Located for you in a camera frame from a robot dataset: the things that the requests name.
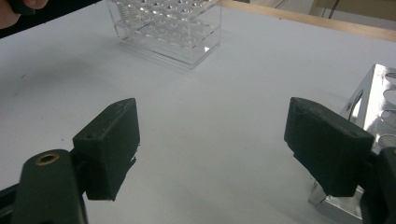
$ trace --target brass screw hole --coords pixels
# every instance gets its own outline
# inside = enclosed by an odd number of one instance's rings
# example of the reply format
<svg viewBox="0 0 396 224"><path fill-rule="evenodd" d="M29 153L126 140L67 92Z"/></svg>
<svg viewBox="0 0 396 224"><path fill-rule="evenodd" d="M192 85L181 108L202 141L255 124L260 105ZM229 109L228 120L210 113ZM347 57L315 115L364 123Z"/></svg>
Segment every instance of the brass screw hole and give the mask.
<svg viewBox="0 0 396 224"><path fill-rule="evenodd" d="M57 161L59 159L59 154L56 153L49 153L49 154L45 154L40 156L36 161L35 164L42 166L42 165L48 165L50 163L53 163L55 161Z"/></svg>

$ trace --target white tabletop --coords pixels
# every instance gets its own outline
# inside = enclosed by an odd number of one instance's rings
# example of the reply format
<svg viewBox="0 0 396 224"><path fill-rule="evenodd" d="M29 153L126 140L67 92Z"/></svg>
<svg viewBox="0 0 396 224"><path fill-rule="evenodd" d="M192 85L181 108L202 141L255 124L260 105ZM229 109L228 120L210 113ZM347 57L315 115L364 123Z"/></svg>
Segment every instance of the white tabletop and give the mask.
<svg viewBox="0 0 396 224"><path fill-rule="evenodd" d="M91 223L332 223L283 132L292 96L340 111L396 44L224 8L221 44L196 68L125 50L105 2L0 39L0 189L106 106L137 101L141 146Z"/></svg>

